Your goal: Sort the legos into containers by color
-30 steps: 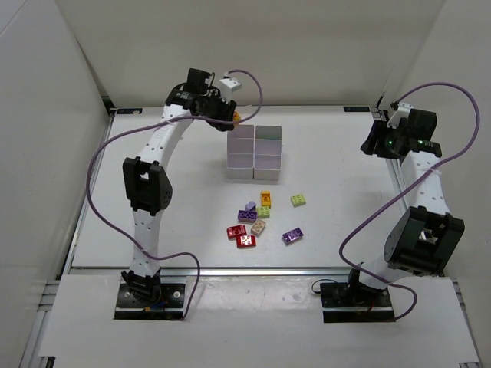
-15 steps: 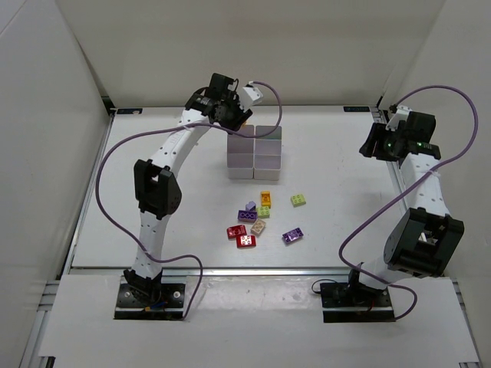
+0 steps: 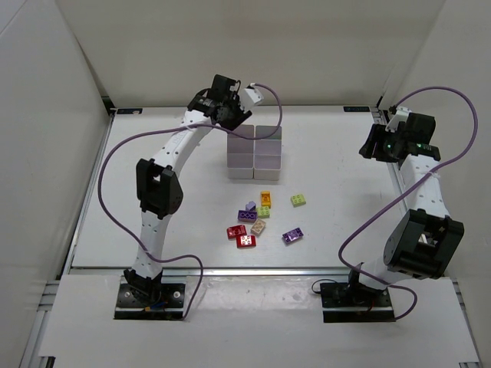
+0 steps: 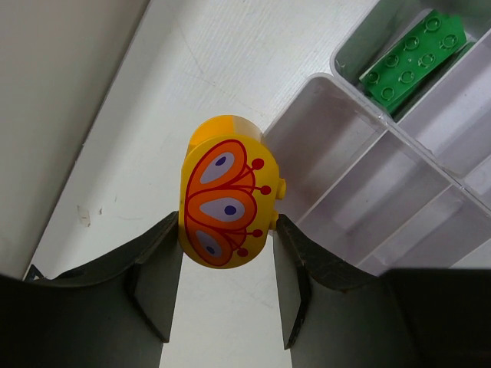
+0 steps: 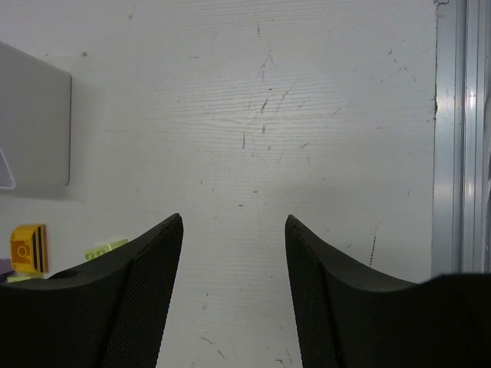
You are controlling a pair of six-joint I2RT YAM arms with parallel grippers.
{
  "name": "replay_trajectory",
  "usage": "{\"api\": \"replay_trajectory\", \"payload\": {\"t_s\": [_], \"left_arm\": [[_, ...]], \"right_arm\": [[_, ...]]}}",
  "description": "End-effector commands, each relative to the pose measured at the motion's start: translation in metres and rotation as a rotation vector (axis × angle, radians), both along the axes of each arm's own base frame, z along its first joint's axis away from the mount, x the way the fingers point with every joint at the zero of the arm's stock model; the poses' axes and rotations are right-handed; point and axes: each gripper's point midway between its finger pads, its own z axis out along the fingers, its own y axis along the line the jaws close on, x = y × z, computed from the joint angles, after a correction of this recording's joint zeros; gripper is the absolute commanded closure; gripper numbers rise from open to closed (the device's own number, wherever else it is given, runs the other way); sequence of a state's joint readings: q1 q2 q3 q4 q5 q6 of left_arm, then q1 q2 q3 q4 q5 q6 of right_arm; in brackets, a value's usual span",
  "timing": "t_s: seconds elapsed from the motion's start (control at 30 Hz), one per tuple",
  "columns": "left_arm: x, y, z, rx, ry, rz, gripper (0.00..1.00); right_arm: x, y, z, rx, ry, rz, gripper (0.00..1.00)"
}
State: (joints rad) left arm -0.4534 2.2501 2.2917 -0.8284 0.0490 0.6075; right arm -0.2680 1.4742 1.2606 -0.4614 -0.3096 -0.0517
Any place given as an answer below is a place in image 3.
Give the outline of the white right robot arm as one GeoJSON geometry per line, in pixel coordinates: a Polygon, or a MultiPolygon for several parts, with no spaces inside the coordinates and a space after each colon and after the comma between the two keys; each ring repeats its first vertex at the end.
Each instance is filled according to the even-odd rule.
{"type": "Polygon", "coordinates": [[[445,272],[464,235],[462,222],[451,219],[440,179],[433,171],[440,151],[430,140],[433,117],[398,108],[388,125],[372,126],[359,153],[397,166],[407,211],[389,236],[384,253],[360,265],[358,284],[382,291],[408,278],[438,279],[445,272]]]}

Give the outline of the light green lego brick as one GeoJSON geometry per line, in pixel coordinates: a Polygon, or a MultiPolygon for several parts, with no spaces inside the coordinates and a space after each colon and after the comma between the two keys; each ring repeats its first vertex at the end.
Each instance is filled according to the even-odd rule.
{"type": "Polygon", "coordinates": [[[294,207],[299,207],[306,204],[306,199],[302,194],[293,195],[291,198],[291,203],[294,207]]]}
{"type": "Polygon", "coordinates": [[[260,219],[268,219],[270,217],[270,208],[268,206],[260,206],[256,208],[257,217],[260,219]]]}

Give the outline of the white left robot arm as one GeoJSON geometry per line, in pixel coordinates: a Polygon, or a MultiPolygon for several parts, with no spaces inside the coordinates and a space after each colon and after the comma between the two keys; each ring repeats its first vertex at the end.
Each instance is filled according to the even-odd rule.
{"type": "Polygon", "coordinates": [[[180,171],[200,141],[215,127],[235,130],[252,115],[252,108],[263,101],[253,86],[240,90],[238,82],[216,75],[210,89],[191,100],[180,124],[164,147],[149,160],[137,164],[137,198],[140,201],[142,228],[139,248],[126,277],[154,280],[161,276],[166,230],[171,216],[183,201],[180,171]]]}

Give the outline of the orange lego brick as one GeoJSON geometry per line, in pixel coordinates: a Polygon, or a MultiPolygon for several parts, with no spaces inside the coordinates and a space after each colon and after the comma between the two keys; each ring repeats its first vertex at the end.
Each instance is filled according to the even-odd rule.
{"type": "Polygon", "coordinates": [[[272,198],[270,191],[261,191],[261,206],[270,208],[272,206],[272,198]]]}

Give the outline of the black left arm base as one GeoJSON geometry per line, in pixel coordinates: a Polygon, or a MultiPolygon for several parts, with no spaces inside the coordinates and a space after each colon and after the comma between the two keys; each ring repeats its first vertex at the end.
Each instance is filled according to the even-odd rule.
{"type": "Polygon", "coordinates": [[[115,320],[181,320],[184,314],[186,282],[164,278],[153,296],[145,296],[120,279],[114,307],[115,320]]]}

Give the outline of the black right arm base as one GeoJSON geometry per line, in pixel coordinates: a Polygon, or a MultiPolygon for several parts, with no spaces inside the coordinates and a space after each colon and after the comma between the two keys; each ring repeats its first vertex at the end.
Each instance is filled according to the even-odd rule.
{"type": "Polygon", "coordinates": [[[390,295],[385,291],[365,291],[322,278],[311,285],[314,295],[321,298],[325,324],[391,323],[395,315],[390,295]]]}

